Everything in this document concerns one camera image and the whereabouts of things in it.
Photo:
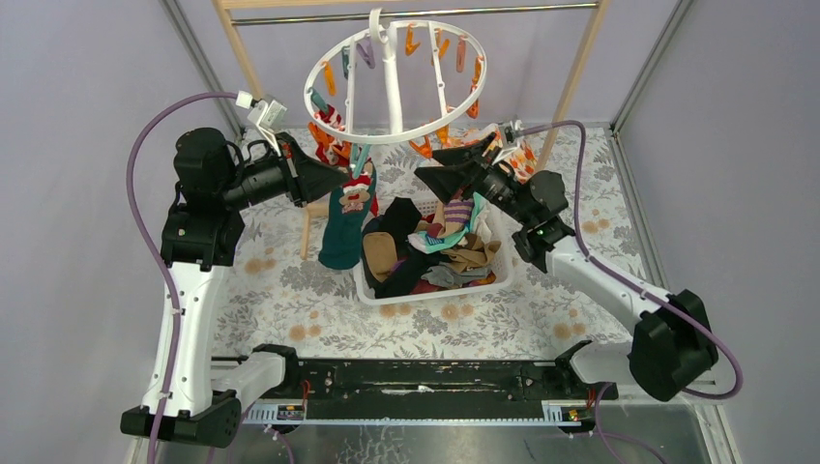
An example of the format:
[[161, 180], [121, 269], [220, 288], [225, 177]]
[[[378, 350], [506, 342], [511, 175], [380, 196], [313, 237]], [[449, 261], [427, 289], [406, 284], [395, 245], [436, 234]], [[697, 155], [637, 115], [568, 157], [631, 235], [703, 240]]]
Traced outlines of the dark green sock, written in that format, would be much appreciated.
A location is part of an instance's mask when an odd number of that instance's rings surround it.
[[378, 210], [377, 184], [374, 164], [367, 159], [356, 179], [348, 180], [331, 193], [328, 222], [318, 255], [324, 267], [349, 270], [360, 261], [365, 219]]

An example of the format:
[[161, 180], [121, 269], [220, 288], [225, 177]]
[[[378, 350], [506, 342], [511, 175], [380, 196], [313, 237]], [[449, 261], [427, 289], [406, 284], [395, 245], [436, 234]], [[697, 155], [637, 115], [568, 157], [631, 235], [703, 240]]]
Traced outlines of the red white striped sock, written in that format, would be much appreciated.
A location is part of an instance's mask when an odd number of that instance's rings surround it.
[[327, 105], [325, 111], [322, 111], [321, 109], [317, 110], [315, 116], [335, 131], [346, 130], [341, 113], [331, 104]]

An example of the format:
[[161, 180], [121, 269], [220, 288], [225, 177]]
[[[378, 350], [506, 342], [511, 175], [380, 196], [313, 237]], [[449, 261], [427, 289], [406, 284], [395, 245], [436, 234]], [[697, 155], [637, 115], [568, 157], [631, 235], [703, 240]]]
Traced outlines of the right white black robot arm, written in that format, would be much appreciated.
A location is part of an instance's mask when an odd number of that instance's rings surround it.
[[508, 164], [494, 160], [500, 150], [493, 140], [437, 151], [436, 165], [415, 175], [444, 203], [478, 194], [514, 219], [521, 228], [512, 241], [521, 259], [585, 294], [631, 336], [571, 351], [554, 373], [558, 392], [578, 398], [593, 384], [632, 384], [668, 401], [686, 391], [718, 362], [702, 300], [689, 290], [672, 294], [593, 255], [560, 217], [569, 207], [562, 175], [541, 170], [520, 183]]

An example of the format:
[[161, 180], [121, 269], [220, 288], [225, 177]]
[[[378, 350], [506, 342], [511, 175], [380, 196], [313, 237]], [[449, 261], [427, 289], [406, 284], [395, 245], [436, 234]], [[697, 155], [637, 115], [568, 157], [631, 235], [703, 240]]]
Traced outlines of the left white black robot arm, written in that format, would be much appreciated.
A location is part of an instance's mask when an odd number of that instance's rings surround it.
[[244, 412], [265, 393], [300, 386], [294, 348], [263, 344], [219, 377], [212, 374], [216, 297], [233, 266], [245, 209], [280, 196], [302, 207], [342, 186], [347, 176], [306, 155], [282, 132], [259, 159], [244, 159], [219, 130], [181, 135], [178, 180], [155, 250], [165, 297], [157, 359], [141, 403], [121, 418], [127, 435], [225, 449]]

